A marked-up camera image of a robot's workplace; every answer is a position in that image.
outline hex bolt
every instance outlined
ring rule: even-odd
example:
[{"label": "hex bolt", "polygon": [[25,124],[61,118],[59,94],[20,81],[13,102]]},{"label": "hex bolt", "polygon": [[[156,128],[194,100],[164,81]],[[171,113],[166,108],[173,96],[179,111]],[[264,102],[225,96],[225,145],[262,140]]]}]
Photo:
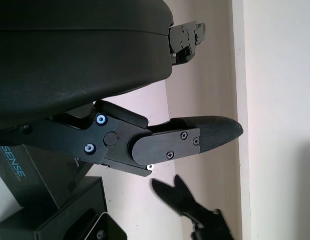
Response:
[{"label": "hex bolt", "polygon": [[99,126],[104,126],[106,125],[107,123],[107,117],[105,115],[98,115],[97,118],[96,118],[96,123],[99,125]]},{"label": "hex bolt", "polygon": [[23,125],[20,127],[20,131],[23,133],[23,134],[31,134],[31,132],[33,131],[33,128],[32,126],[30,125]]},{"label": "hex bolt", "polygon": [[193,144],[196,146],[199,145],[199,138],[195,137],[193,140]]},{"label": "hex bolt", "polygon": [[154,169],[155,165],[153,164],[150,164],[150,165],[147,165],[147,170],[151,171],[152,169]]},{"label": "hex bolt", "polygon": [[97,240],[102,240],[104,238],[104,231],[97,232]]},{"label": "hex bolt", "polygon": [[85,145],[84,151],[85,151],[85,154],[92,155],[95,153],[96,147],[92,143],[89,143],[89,144]]},{"label": "hex bolt", "polygon": [[188,137],[188,133],[186,131],[183,131],[181,134],[180,134],[180,138],[182,140],[185,140],[186,138]]},{"label": "hex bolt", "polygon": [[171,160],[173,157],[174,157],[174,152],[173,152],[173,151],[169,151],[169,152],[166,154],[166,158],[167,158],[168,160]]}]

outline black electronic device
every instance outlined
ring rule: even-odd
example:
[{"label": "black electronic device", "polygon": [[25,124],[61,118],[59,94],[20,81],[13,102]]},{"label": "black electronic device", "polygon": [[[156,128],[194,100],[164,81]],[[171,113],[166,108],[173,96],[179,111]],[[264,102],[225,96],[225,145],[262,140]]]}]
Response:
[{"label": "black electronic device", "polygon": [[[154,164],[236,139],[243,129],[226,117],[181,117],[148,126],[145,117],[101,100],[168,78],[173,66],[194,58],[205,33],[205,24],[196,21],[174,26],[163,0],[0,1],[0,146],[27,145],[87,166],[148,176]],[[85,116],[69,114],[92,102]],[[81,240],[88,229],[88,238],[98,239],[103,230],[93,228],[96,220],[96,226],[113,223],[106,215],[82,214],[76,222],[63,216],[67,233],[54,218],[39,239],[54,233],[53,227],[62,228],[54,239]],[[32,230],[38,224],[29,223]]]}]

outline white wall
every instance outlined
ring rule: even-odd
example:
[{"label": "white wall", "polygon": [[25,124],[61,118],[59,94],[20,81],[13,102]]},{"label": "white wall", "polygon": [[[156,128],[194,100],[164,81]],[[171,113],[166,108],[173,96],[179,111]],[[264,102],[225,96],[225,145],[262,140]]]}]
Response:
[{"label": "white wall", "polygon": [[[236,118],[235,76],[232,69],[232,25],[227,0],[167,1],[175,25],[197,20],[206,23],[206,39],[195,58],[173,68],[166,80],[169,116],[218,115]],[[241,239],[238,142],[175,161],[176,172],[205,207],[219,208],[236,239]],[[193,231],[183,219],[184,240]]]},{"label": "white wall", "polygon": [[310,0],[244,0],[251,239],[310,240]]}]

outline black plastic part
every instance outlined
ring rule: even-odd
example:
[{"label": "black plastic part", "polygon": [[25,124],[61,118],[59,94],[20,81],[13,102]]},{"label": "black plastic part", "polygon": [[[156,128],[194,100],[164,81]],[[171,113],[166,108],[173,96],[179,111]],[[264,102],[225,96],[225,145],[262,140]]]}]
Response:
[{"label": "black plastic part", "polygon": [[[188,137],[180,138],[182,132]],[[199,128],[161,132],[140,138],[134,145],[132,157],[140,165],[150,165],[187,157],[200,153],[200,146],[193,144],[193,139],[199,137]]]},{"label": "black plastic part", "polygon": [[127,234],[106,212],[100,215],[86,236],[88,240],[127,240]]},{"label": "black plastic part", "polygon": [[195,57],[196,46],[204,41],[205,32],[205,24],[197,24],[196,21],[170,28],[169,44],[173,66],[185,64]]},{"label": "black plastic part", "polygon": [[243,133],[242,126],[235,120],[223,116],[194,116],[170,120],[180,128],[199,128],[200,152],[224,145]]},{"label": "black plastic part", "polygon": [[108,165],[112,169],[143,177],[151,174],[151,171],[147,170],[148,164],[137,164],[131,155],[134,143],[139,138],[151,135],[151,132],[120,120],[116,129],[116,134],[118,136],[118,141],[115,145],[108,146],[103,164]]},{"label": "black plastic part", "polygon": [[178,176],[175,187],[152,179],[154,192],[180,216],[192,220],[195,232],[193,240],[233,240],[223,214],[219,209],[212,212],[196,202],[185,182]]},{"label": "black plastic part", "polygon": [[118,141],[118,136],[115,132],[111,131],[104,136],[104,143],[107,146],[113,146]]},{"label": "black plastic part", "polygon": [[85,177],[73,191],[71,198],[55,214],[47,214],[44,207],[23,208],[0,222],[1,240],[82,240],[78,237],[85,224],[78,221],[94,218],[107,211],[100,177]]},{"label": "black plastic part", "polygon": [[[0,134],[0,140],[26,144],[78,157],[90,163],[102,164],[108,150],[103,138],[108,132],[114,132],[117,129],[118,122],[117,119],[108,117],[106,126],[98,126],[95,121],[92,121],[89,128],[81,130],[44,119],[29,124],[33,129],[30,134],[15,130]],[[96,147],[94,154],[87,155],[84,152],[86,144],[93,144]]]},{"label": "black plastic part", "polygon": [[140,128],[146,129],[148,126],[148,119],[146,117],[136,114],[118,105],[115,105],[111,102],[102,100],[97,101],[94,107],[96,109],[100,109],[102,113],[125,121],[127,123],[133,124]]},{"label": "black plastic part", "polygon": [[168,35],[162,0],[4,0],[0,31],[125,30]]}]

